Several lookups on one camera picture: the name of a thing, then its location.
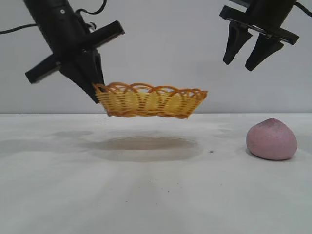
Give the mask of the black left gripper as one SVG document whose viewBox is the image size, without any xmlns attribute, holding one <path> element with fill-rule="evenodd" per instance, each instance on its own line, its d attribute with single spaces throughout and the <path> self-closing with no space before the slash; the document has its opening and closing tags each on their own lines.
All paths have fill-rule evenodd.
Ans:
<svg viewBox="0 0 312 234">
<path fill-rule="evenodd" d="M 30 15 L 37 24 L 52 54 L 26 72 L 31 83 L 37 83 L 59 70 L 99 103 L 94 84 L 104 85 L 100 46 L 123 35 L 119 21 L 91 31 L 78 11 L 66 0 L 26 0 Z"/>
</svg>

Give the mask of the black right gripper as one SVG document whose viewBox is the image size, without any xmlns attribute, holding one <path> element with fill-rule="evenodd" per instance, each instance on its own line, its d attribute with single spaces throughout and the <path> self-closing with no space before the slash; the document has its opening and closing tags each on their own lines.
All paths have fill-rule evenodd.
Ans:
<svg viewBox="0 0 312 234">
<path fill-rule="evenodd" d="M 245 12 L 224 6 L 220 16 L 230 20 L 228 42 L 223 61 L 229 65 L 244 44 L 252 37 L 247 28 L 259 34 L 254 49 L 248 57 L 245 67 L 252 71 L 263 60 L 284 46 L 280 40 L 295 45 L 299 36 L 281 28 L 282 23 L 294 7 L 295 0 L 234 0 L 234 3 L 246 7 Z"/>
</svg>

